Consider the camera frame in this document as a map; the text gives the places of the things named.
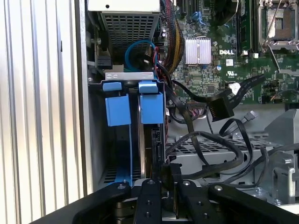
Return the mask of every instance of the black cable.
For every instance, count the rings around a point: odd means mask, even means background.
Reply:
[[[166,80],[167,80],[167,84],[169,86],[169,88],[171,90],[173,90],[173,84],[172,84],[172,81],[171,81],[171,76],[170,76],[170,73],[167,71],[167,69],[161,64],[161,63],[157,63],[157,67],[159,69],[162,70],[162,72],[165,74],[165,77],[166,77]]]
[[[244,126],[244,124],[239,120],[239,119],[235,119],[235,118],[231,118],[229,119],[224,125],[223,127],[220,129],[219,131],[219,135],[224,137],[224,133],[225,131],[230,127],[230,125],[232,123],[236,122],[236,124],[238,125],[238,128],[240,130],[240,133],[244,139],[244,142],[246,144],[246,147],[248,149],[248,152],[249,152],[249,162],[247,163],[247,165],[245,167],[243,167],[241,170],[239,171],[236,171],[236,172],[233,172],[233,173],[221,173],[222,175],[235,175],[235,174],[238,174],[240,172],[243,172],[244,170],[246,170],[250,164],[252,163],[253,161],[253,148],[252,148],[252,144],[250,142],[250,139],[249,139],[249,136],[247,134],[247,131],[246,131],[246,128]]]
[[[265,75],[254,76],[249,79],[244,80],[240,83],[241,87],[237,94],[229,100],[230,107],[234,109],[236,106],[240,104],[245,94],[255,87],[256,85],[264,82],[266,80]]]
[[[187,124],[188,132],[189,133],[194,132],[193,121],[192,121],[191,116],[189,115],[187,109],[185,108],[185,106],[182,104],[182,102],[178,99],[178,97],[173,93],[173,91],[168,86],[165,86],[165,91],[166,91],[166,96],[173,101],[174,105],[177,107],[178,111],[183,116],[183,118]],[[200,149],[200,145],[199,145],[197,138],[195,136],[193,136],[191,138],[191,140],[192,140],[194,149],[195,149],[197,155],[199,156],[199,158],[203,161],[203,163],[205,165],[209,166],[209,163],[206,161],[206,159]]]
[[[196,119],[198,119],[198,118],[202,118],[202,117],[204,117],[206,115],[206,110],[204,111],[204,113],[203,114],[198,114],[198,115],[196,115],[196,116],[191,116],[191,119],[192,119],[192,121],[195,121]],[[177,118],[177,116],[176,116],[176,108],[171,108],[170,109],[170,116],[171,116],[171,118],[174,120],[174,121],[176,121],[176,122],[178,122],[179,124],[186,124],[186,121],[184,120],[184,119],[179,119],[179,118]]]
[[[194,174],[182,175],[183,179],[203,178],[203,177],[215,174],[215,173],[219,173],[219,172],[224,171],[224,170],[235,168],[235,167],[239,166],[240,164],[242,164],[243,158],[244,158],[243,153],[241,152],[241,150],[237,146],[235,146],[233,143],[227,141],[226,139],[223,139],[223,138],[221,138],[217,135],[210,134],[210,133],[207,133],[207,132],[196,131],[196,132],[189,133],[189,134],[183,136],[182,138],[180,138],[176,143],[174,143],[169,148],[169,151],[173,151],[174,149],[179,147],[182,143],[187,141],[192,136],[196,136],[196,135],[199,135],[199,134],[204,138],[207,138],[211,141],[214,141],[218,144],[221,144],[221,145],[227,147],[229,150],[231,150],[232,152],[235,153],[236,158],[232,161],[228,161],[228,162],[225,162],[225,163],[209,166],[209,167],[207,167],[207,168],[205,168],[205,169],[203,169],[199,172],[196,172]]]
[[[287,151],[294,151],[294,150],[299,150],[299,143],[297,144],[291,144],[291,145],[285,145],[285,146],[280,146],[277,148],[274,148],[270,151],[268,151],[268,155],[271,156],[274,153],[278,152],[278,151],[283,151],[283,152],[287,152]],[[264,161],[264,157],[261,156],[259,157],[257,160],[255,160],[246,171],[239,173],[235,176],[232,176],[230,178],[228,178],[227,180],[224,181],[224,183],[231,183],[234,182],[235,180],[238,180],[244,176],[246,176],[247,174],[249,174],[255,167],[257,167],[261,162]]]
[[[225,183],[226,185],[233,187],[233,188],[242,188],[242,189],[249,189],[249,188],[255,188],[256,186],[260,185],[260,183],[263,181],[267,171],[268,171],[268,165],[269,165],[269,154],[265,148],[261,148],[262,158],[264,162],[263,170],[260,174],[260,177],[258,178],[257,182],[254,184],[231,184],[231,183]]]
[[[214,134],[214,131],[213,131],[213,128],[212,128],[212,125],[211,125],[211,121],[210,121],[210,118],[209,118],[209,111],[210,111],[210,109],[208,109],[208,107],[206,107],[206,121],[207,121],[207,124],[209,125],[211,134]]]
[[[206,103],[206,97],[201,97],[201,96],[197,96],[194,93],[192,93],[190,90],[188,90],[187,87],[185,87],[183,84],[181,84],[180,82],[173,80],[173,83],[178,85],[179,87],[181,87],[189,96],[192,100],[195,100],[197,102],[201,102],[201,103]]]

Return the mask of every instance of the ridged metal panel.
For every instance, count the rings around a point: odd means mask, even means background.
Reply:
[[[132,43],[153,38],[159,14],[102,12],[102,19],[114,50],[124,54]],[[146,43],[139,44],[135,50],[143,53],[147,46]]]
[[[0,1],[0,223],[83,197],[74,1]]]

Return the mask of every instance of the silver heatsink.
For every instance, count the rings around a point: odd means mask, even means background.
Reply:
[[[88,10],[100,12],[114,53],[124,54],[132,43],[153,38],[160,15],[160,1],[89,0]],[[134,50],[143,53],[147,46],[139,44]]]
[[[212,62],[210,38],[185,38],[185,63],[190,65]]]

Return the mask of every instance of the green circuit board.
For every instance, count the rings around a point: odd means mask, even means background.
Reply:
[[[184,37],[206,36],[211,39],[212,63],[190,66],[182,60],[173,73],[174,79],[183,83],[197,95],[211,96],[223,90],[229,83],[264,74],[267,80],[262,85],[251,89],[243,98],[243,104],[265,103],[263,101],[265,97],[270,99],[282,90],[298,89],[299,53],[297,51],[275,52],[280,73],[277,72],[277,67],[269,52],[260,55],[259,58],[239,56],[237,54],[236,16],[226,25],[215,27],[211,25],[213,9],[212,1],[206,3],[204,0],[199,0],[199,11],[204,25],[187,21],[186,18],[182,19],[178,9],[179,26]],[[190,99],[179,87],[176,88],[176,94],[183,102]],[[266,103],[291,103],[298,102],[298,100],[297,94],[286,93]]]

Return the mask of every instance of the blue cable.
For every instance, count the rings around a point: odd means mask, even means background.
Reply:
[[[201,12],[195,12],[192,15],[192,20],[197,21],[199,24],[201,25],[206,25],[203,21],[202,21],[202,16],[201,16]]]
[[[155,49],[155,47],[156,47],[154,45],[154,43],[150,40],[139,40],[128,47],[128,49],[126,50],[126,53],[125,53],[125,63],[127,65],[127,68],[132,72],[140,72],[139,69],[136,69],[132,66],[132,64],[130,63],[130,59],[129,59],[130,51],[133,49],[133,47],[135,47],[136,45],[138,45],[140,43],[149,43],[153,49]],[[155,64],[157,64],[157,61],[158,61],[158,55],[156,55],[156,57],[155,57]]]

